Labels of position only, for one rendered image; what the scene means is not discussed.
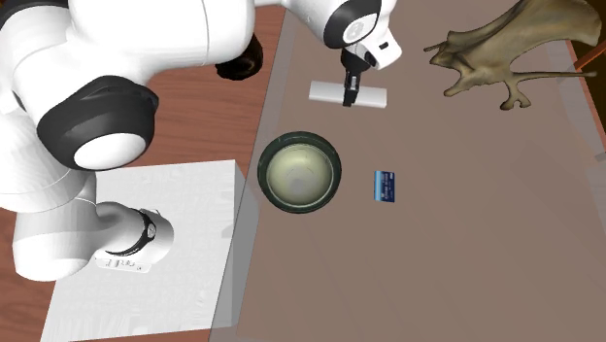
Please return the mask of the white flat rectangular box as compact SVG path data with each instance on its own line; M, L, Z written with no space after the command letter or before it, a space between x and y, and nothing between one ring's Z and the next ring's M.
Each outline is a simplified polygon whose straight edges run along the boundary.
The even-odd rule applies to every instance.
M345 99L345 89L342 84L312 81L309 99L342 105ZM362 86L353 105L384 109L387 106L387 90L380 87Z

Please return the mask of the dark brown round object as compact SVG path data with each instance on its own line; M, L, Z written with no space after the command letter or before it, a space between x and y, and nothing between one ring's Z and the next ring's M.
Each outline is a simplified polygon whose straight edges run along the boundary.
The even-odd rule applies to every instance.
M217 74L230 81L243 81L257 74L263 65L263 49L255 35L238 57L215 65Z

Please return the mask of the dark green bowl cream inside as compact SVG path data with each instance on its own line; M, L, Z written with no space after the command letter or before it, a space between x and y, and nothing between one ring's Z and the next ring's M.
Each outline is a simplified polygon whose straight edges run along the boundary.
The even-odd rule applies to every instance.
M260 189L274 206L292 214L307 214L334 197L342 164L326 139L308 131L293 131L267 145L256 175Z

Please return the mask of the blue card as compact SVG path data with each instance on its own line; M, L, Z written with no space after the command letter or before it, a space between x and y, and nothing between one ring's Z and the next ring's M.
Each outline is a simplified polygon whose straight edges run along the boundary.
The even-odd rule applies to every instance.
M374 173L374 199L381 202L395 201L395 174L387 171Z

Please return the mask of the brown bone-shaped sculpture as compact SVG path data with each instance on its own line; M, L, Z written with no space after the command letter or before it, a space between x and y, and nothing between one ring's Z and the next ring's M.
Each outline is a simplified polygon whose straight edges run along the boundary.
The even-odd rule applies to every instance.
M514 72L511 64L521 55L553 41L577 41L596 46L602 21L586 0L519 0L492 22L464 32L449 31L447 39L424 49L436 51L432 65L456 70L458 80L444 91L452 97L474 86L504 84L508 98L503 111L531 101L518 84L543 78L594 77L594 72Z

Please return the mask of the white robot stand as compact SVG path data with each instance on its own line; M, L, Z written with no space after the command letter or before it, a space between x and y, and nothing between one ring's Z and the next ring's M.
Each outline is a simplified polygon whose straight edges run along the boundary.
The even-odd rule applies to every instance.
M103 172L97 198L158 211L175 229L174 244L147 273L90 263L56 282L41 342L237 324L258 213L235 161Z

